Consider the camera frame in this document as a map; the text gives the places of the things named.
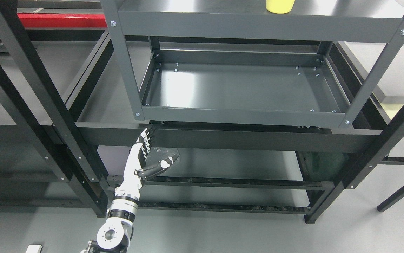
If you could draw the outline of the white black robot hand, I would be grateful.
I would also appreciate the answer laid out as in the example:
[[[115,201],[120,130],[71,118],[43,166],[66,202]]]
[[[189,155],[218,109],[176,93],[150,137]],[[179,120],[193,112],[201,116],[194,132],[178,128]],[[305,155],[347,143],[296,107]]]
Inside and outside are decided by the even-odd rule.
[[[142,130],[130,149],[123,172],[123,181],[114,190],[114,197],[138,201],[144,182],[166,172],[179,159],[178,151],[153,148],[155,129],[151,124]]]

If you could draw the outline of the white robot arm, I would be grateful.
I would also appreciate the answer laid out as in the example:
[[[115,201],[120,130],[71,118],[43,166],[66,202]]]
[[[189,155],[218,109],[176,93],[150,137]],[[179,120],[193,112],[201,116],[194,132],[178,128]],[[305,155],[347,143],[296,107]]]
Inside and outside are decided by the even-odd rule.
[[[133,237],[133,222],[138,208],[138,197],[129,194],[115,196],[96,239],[90,240],[81,253],[126,253]]]

